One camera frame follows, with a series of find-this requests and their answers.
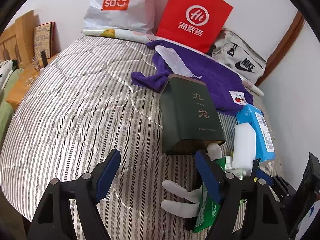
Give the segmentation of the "white foam sponge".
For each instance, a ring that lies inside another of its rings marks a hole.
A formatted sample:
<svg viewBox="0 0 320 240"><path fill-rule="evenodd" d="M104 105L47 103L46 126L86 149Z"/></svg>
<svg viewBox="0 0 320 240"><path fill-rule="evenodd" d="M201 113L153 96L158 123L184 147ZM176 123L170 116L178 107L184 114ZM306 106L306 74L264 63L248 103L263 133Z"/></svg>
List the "white foam sponge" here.
<svg viewBox="0 0 320 240"><path fill-rule="evenodd" d="M232 167L249 171L253 167L256 153L255 130L249 123L235 126Z"/></svg>

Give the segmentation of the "green sachet packet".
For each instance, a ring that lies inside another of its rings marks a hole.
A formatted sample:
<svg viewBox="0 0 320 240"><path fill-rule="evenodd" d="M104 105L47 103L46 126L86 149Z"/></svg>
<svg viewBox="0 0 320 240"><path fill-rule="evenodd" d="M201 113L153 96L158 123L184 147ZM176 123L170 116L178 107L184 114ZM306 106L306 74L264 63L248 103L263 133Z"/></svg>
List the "green sachet packet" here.
<svg viewBox="0 0 320 240"><path fill-rule="evenodd" d="M201 207L197 216L193 233L198 233L206 228L211 227L215 222L217 213L220 209L220 205L212 200L212 198L209 196L204 182L202 182L202 200L200 201L200 205Z"/></svg>

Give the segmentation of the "tomato sticker card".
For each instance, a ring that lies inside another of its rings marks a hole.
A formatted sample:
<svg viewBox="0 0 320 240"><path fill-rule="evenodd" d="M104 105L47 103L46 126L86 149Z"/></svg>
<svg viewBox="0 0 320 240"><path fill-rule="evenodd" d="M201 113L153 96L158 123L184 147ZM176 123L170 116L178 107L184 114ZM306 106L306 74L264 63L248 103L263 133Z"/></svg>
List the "tomato sticker card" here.
<svg viewBox="0 0 320 240"><path fill-rule="evenodd" d="M234 103L237 105L245 106L247 105L247 101L245 99L245 95L243 92L237 92L237 91L229 91Z"/></svg>

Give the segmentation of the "white glove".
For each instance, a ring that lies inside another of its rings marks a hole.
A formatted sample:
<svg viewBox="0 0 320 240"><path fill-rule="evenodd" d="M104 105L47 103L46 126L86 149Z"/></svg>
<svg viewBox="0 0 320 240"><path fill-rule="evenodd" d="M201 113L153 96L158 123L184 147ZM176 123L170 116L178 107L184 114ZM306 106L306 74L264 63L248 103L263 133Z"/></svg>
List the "white glove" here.
<svg viewBox="0 0 320 240"><path fill-rule="evenodd" d="M194 218L199 214L200 199L202 198L202 187L193 191L187 191L172 180L165 180L162 186L168 192L188 200L189 203L164 200L161 202L161 208L168 213L182 218Z"/></svg>

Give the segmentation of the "white mesh drawstring pouch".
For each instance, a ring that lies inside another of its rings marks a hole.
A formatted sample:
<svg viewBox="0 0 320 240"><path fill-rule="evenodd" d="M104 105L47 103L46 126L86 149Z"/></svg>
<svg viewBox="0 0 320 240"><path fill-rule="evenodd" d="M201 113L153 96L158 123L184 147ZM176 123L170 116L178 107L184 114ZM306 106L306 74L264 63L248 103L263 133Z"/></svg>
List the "white mesh drawstring pouch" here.
<svg viewBox="0 0 320 240"><path fill-rule="evenodd" d="M174 74L185 77L195 77L199 80L201 79L202 76L196 76L189 70L175 49L157 45L155 46L155 50L159 53L161 58L166 62Z"/></svg>

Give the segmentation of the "blue tissue pack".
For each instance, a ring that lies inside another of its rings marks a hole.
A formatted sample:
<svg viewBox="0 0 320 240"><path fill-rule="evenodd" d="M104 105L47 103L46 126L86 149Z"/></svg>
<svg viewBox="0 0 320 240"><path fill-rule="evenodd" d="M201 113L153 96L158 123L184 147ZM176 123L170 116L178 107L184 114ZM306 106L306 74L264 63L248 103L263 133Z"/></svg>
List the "blue tissue pack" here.
<svg viewBox="0 0 320 240"><path fill-rule="evenodd" d="M236 114L238 124L249 123L256 133L256 158L261 162L276 158L274 145L263 112L247 104Z"/></svg>

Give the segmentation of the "striped mattress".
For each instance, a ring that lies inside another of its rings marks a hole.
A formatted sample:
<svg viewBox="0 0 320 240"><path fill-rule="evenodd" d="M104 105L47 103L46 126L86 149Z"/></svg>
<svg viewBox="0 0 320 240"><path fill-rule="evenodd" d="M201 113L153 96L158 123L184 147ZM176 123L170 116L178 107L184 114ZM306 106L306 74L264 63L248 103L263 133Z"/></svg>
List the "striped mattress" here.
<svg viewBox="0 0 320 240"><path fill-rule="evenodd" d="M15 111L1 149L1 190L26 233L53 178L78 179L112 149L121 163L97 205L112 239L205 239L161 208L177 200L162 182L192 190L192 155L163 152L161 95L132 83L156 74L154 49L133 41L82 36L35 80Z"/></svg>

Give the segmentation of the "beige Nike waist bag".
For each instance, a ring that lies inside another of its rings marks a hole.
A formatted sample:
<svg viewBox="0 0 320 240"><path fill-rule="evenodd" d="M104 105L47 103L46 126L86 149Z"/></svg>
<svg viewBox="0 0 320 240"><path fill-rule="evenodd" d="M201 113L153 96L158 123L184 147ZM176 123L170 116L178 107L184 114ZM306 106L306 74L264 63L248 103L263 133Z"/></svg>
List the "beige Nike waist bag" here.
<svg viewBox="0 0 320 240"><path fill-rule="evenodd" d="M214 42L212 57L255 84L263 76L267 61L238 34L222 29Z"/></svg>

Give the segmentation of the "wooden nightstand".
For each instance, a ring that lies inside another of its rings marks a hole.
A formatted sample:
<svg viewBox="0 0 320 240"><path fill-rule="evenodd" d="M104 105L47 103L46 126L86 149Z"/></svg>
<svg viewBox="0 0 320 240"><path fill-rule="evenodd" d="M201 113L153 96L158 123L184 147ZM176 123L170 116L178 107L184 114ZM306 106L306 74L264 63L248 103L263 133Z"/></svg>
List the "wooden nightstand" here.
<svg viewBox="0 0 320 240"><path fill-rule="evenodd" d="M14 110L18 108L19 104L22 102L23 98L25 97L39 74L40 71L36 70L31 63L24 66L18 77L18 80L13 85L8 95L5 97L6 102L10 104Z"/></svg>

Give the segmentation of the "clear glass cup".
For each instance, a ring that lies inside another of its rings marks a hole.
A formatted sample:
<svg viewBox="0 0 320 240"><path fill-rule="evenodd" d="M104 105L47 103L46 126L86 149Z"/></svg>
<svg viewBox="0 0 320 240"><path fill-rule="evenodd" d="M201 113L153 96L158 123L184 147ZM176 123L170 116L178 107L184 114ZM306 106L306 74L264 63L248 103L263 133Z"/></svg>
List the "clear glass cup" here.
<svg viewBox="0 0 320 240"><path fill-rule="evenodd" d="M39 59L36 56L32 57L31 64L36 71L39 71L41 69Z"/></svg>

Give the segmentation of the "red Haidilao paper bag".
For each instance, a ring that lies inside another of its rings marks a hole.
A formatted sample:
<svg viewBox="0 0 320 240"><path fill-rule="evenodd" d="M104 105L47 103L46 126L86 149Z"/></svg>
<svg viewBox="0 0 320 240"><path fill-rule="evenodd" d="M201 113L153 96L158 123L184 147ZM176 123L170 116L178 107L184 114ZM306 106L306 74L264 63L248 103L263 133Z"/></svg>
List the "red Haidilao paper bag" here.
<svg viewBox="0 0 320 240"><path fill-rule="evenodd" d="M206 53L232 9L224 0L168 0L156 35Z"/></svg>

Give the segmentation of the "rolled patterned paper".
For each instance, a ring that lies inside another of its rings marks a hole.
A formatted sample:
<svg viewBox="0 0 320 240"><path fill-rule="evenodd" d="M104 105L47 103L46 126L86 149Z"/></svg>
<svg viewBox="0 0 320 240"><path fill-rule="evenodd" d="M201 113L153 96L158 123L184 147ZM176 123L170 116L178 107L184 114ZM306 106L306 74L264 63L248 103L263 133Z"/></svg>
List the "rolled patterned paper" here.
<svg viewBox="0 0 320 240"><path fill-rule="evenodd" d="M238 72L236 72L235 70L233 70L231 67L225 65L222 62L217 61L216 59L212 58L209 55L206 55L205 53L202 53L196 49L193 49L189 46L183 45L181 43L172 41L170 39L167 38L163 38L163 37L158 37L152 34L147 34L147 33L141 33L138 31L132 31L132 30L126 30L126 29L82 29L81 33L83 35L86 36L98 36L98 37L108 37L108 38L117 38L120 40L127 40L127 41L133 41L133 42L137 42L137 43L141 43L141 44L147 44L149 42L152 41L156 41L156 40L165 40L167 42L171 42L173 44L179 45L183 48L187 48L193 52L196 52L200 55L203 55L215 62L218 62L219 64L221 64L222 66L224 66L225 68L233 71L235 74L237 74L240 79L242 80L242 84L248 88L249 90L251 90L252 92L254 92L255 94L257 94L258 96L264 96L264 92L262 90L260 90L256 85L254 85L253 83L251 83L248 79L246 79L245 77L243 77L241 74L239 74Z"/></svg>

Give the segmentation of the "wooden headboard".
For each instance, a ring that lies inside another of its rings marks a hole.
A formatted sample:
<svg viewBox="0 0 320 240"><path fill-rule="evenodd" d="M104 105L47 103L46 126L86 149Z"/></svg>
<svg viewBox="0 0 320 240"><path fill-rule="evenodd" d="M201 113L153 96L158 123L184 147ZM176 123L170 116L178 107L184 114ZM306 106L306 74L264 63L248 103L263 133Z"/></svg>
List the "wooden headboard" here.
<svg viewBox="0 0 320 240"><path fill-rule="evenodd" d="M16 60L20 68L31 64L34 56L35 16L31 10L15 20L1 35L1 62Z"/></svg>

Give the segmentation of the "white Miniso plastic bag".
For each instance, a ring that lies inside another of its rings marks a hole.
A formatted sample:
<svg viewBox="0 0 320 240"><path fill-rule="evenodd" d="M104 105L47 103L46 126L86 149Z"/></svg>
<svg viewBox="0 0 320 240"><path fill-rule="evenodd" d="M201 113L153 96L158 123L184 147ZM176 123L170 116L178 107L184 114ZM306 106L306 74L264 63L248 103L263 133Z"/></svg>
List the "white Miniso plastic bag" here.
<svg viewBox="0 0 320 240"><path fill-rule="evenodd" d="M152 32L155 0L89 0L84 16L85 29L117 28Z"/></svg>

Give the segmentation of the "brown wooden door frame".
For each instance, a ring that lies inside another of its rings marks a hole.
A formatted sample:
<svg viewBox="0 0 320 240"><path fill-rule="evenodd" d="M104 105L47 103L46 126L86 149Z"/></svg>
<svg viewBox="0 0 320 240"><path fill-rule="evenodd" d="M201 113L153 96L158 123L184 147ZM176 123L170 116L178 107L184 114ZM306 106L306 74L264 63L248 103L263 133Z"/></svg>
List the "brown wooden door frame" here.
<svg viewBox="0 0 320 240"><path fill-rule="evenodd" d="M264 74L257 80L257 83L255 84L256 86L262 84L262 82L275 70L276 66L288 53L289 49L292 47L297 37L299 36L304 23L305 18L300 11L297 11L287 32L285 33L273 53L269 56Z"/></svg>

